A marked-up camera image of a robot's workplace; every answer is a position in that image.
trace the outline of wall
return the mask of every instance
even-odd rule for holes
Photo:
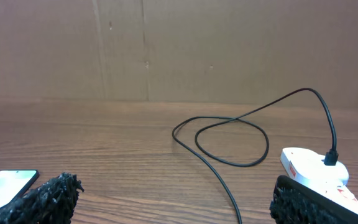
[[[0,0],[0,97],[264,104],[305,86],[358,108],[358,1]]]

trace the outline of white phone screen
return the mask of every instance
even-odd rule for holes
[[[8,204],[34,176],[38,176],[36,170],[0,171],[0,208]]]

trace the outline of white power strip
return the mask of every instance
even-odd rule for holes
[[[295,181],[358,214],[358,200],[346,187],[349,173],[344,164],[324,165],[325,156],[297,147],[284,148],[281,163]]]

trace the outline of brown wooden tabletop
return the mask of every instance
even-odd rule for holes
[[[67,171],[80,194],[74,223],[236,223],[229,197],[214,174],[177,144],[171,131],[198,115],[236,116],[249,105],[127,103],[107,101],[0,101],[0,170],[38,169],[36,187]],[[358,110],[331,110],[339,160],[358,199]],[[247,117],[265,129],[270,151],[250,168],[210,158],[235,196],[244,223],[274,223],[269,205],[275,181],[285,175],[284,147],[320,154],[331,146],[323,109],[273,106]],[[178,137],[195,148],[194,134],[216,120],[195,121]],[[263,135],[242,123],[209,129],[200,143],[217,156],[252,162],[265,149]]]

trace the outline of black cable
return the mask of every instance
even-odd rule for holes
[[[198,147],[198,149],[200,149],[203,153],[205,153],[207,156],[219,161],[219,162],[223,162],[225,164],[228,164],[228,165],[231,165],[231,166],[237,166],[237,167],[250,167],[250,166],[255,166],[259,163],[261,163],[267,156],[267,153],[269,151],[269,139],[267,137],[267,134],[266,132],[259,126],[257,126],[256,124],[253,124],[249,121],[246,121],[246,120],[243,120],[243,119],[240,119],[242,117],[245,117],[247,115],[250,115],[252,113],[255,113],[257,111],[260,111],[261,109],[264,109],[270,105],[273,105],[295,93],[298,93],[300,91],[311,91],[313,92],[317,97],[318,99],[320,100],[320,103],[322,104],[325,112],[326,112],[326,116],[327,116],[327,119],[328,119],[328,123],[329,123],[329,127],[331,129],[331,136],[332,136],[332,139],[333,139],[333,144],[331,146],[331,149],[329,150],[329,152],[327,153],[327,156],[326,156],[326,159],[328,157],[328,154],[329,153],[335,153],[336,154],[336,159],[337,159],[337,152],[336,152],[336,133],[335,133],[335,127],[334,127],[334,123],[333,123],[333,120],[331,118],[331,114],[329,113],[329,110],[328,110],[328,107],[327,107],[327,104],[326,102],[323,100],[323,97],[321,97],[321,95],[314,89],[312,88],[300,88],[299,90],[295,90],[271,103],[268,103],[266,104],[265,106],[261,106],[260,108],[257,108],[251,112],[248,112],[248,113],[245,113],[241,116],[238,116],[238,117],[235,117],[235,118],[232,118],[232,117],[225,117],[225,116],[196,116],[196,117],[193,117],[193,118],[189,118],[187,119],[186,121],[178,124],[178,126],[176,126],[173,130],[172,130],[172,138],[177,142],[179,143],[181,146],[183,146],[184,148],[186,148],[187,150],[189,150],[191,153],[193,153],[195,156],[197,156],[199,159],[201,159],[211,170],[212,172],[215,174],[215,176],[219,179],[220,183],[222,184],[223,188],[225,189],[226,193],[228,194],[228,196],[230,197],[230,200],[231,202],[233,203],[233,207],[236,211],[236,215],[237,215],[237,220],[238,220],[238,223],[241,224],[242,223],[242,219],[241,219],[241,214],[240,214],[240,210],[239,210],[239,207],[237,206],[237,203],[236,203],[236,200],[234,200],[234,197],[232,195],[232,193],[230,192],[229,188],[227,187],[226,183],[223,181],[222,177],[218,174],[218,172],[214,169],[214,167],[204,158],[202,157],[200,154],[198,154],[196,151],[192,150],[190,147],[188,147],[186,144],[184,144],[183,142],[181,142],[175,135],[176,135],[176,130],[178,128],[182,128],[184,125],[186,125],[187,123],[189,123],[190,121],[193,121],[195,119],[201,119],[201,118],[216,118],[216,119],[226,119],[227,121],[222,121],[222,122],[219,122],[219,123],[216,123],[216,124],[211,124],[207,127],[204,127],[204,128],[201,128],[200,130],[197,131],[196,135],[195,135],[195,143]],[[239,163],[235,163],[235,162],[229,162],[229,161],[226,161],[224,159],[221,159],[219,157],[216,157],[214,155],[212,155],[211,153],[207,152],[205,149],[203,149],[200,144],[198,143],[198,136],[200,135],[201,132],[209,129],[209,128],[213,128],[215,126],[219,126],[219,125],[222,125],[222,124],[226,124],[226,123],[229,123],[229,122],[232,122],[232,121],[240,121],[240,122],[243,122],[245,124],[249,124],[255,128],[257,128],[260,132],[262,132],[262,134],[265,136],[265,140],[266,140],[266,149],[265,149],[265,152],[264,154],[262,155],[262,157],[260,157],[258,160],[254,161],[254,162],[251,162],[251,163],[248,163],[248,164],[239,164]]]

